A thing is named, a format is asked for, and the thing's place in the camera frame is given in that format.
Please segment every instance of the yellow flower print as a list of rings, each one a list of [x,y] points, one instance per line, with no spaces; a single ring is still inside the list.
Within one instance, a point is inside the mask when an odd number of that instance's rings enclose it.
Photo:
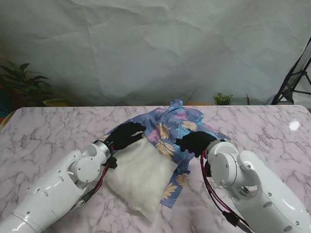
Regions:
[[[108,137],[109,137],[109,135],[106,134],[106,135],[105,135],[103,138],[101,138],[100,140],[101,140],[101,141],[105,141]]]
[[[196,124],[188,120],[183,121],[183,127],[191,131],[196,131]]]
[[[171,193],[175,192],[176,188],[177,188],[177,186],[173,185],[173,183],[170,183],[168,186],[166,186],[162,200],[169,198],[169,196],[171,196]]]
[[[162,124],[162,123],[159,124],[158,128],[159,128],[160,135],[161,135],[162,139],[169,138],[169,136],[170,136],[169,129],[170,128],[167,128],[167,126],[165,124]]]
[[[189,174],[183,173],[182,175],[176,176],[176,181],[180,186],[185,186],[188,178],[189,178]]]
[[[171,144],[158,140],[155,146],[159,149],[159,151],[169,157],[169,159],[172,159],[172,156],[174,155],[173,151],[175,151],[175,149]]]

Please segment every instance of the cloth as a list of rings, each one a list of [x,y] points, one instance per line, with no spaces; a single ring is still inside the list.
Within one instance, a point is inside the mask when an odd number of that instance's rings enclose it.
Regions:
[[[181,152],[180,147],[174,144],[174,140],[181,139],[195,131],[204,131],[217,139],[229,140],[228,136],[214,130],[202,121],[204,118],[202,112],[183,107],[182,104],[181,100],[174,100],[170,102],[168,109],[157,108],[128,120],[145,126],[148,140],[178,165],[161,200],[162,204],[170,208],[173,207],[183,186],[187,183],[190,173],[188,171],[189,162],[194,157],[194,154],[190,154],[187,150]]]

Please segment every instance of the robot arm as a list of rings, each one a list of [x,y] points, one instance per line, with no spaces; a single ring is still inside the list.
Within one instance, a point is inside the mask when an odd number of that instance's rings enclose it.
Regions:
[[[128,122],[116,128],[105,141],[95,141],[84,153],[74,150],[27,190],[23,202],[0,223],[0,233],[40,233],[73,207],[92,196],[92,181],[100,175],[113,150],[121,150],[144,137],[146,130]]]
[[[190,133],[176,144],[196,157],[207,149],[206,174],[229,193],[254,232],[311,233],[305,206],[252,151],[239,153],[231,143],[205,132]]]

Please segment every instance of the fluffy white cushion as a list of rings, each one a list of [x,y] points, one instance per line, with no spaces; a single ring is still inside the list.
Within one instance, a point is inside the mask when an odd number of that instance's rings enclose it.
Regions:
[[[115,155],[117,168],[109,169],[108,185],[134,210],[153,221],[177,164],[143,138]]]

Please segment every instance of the potted plant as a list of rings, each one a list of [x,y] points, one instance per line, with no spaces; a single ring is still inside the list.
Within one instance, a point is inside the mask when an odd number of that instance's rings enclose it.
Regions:
[[[214,98],[214,103],[216,105],[231,105],[232,104],[232,97],[233,95],[223,95],[222,93],[219,93],[215,95]]]
[[[29,63],[17,66],[14,63],[8,61],[10,67],[1,66],[6,74],[0,75],[0,88],[8,90],[8,93],[12,99],[12,102],[18,102],[18,106],[14,108],[25,106],[42,106],[43,100],[47,100],[47,95],[50,92],[42,90],[41,84],[49,85],[43,80],[48,78],[44,77],[42,73],[25,71]],[[34,77],[29,77],[29,73],[41,74]]]

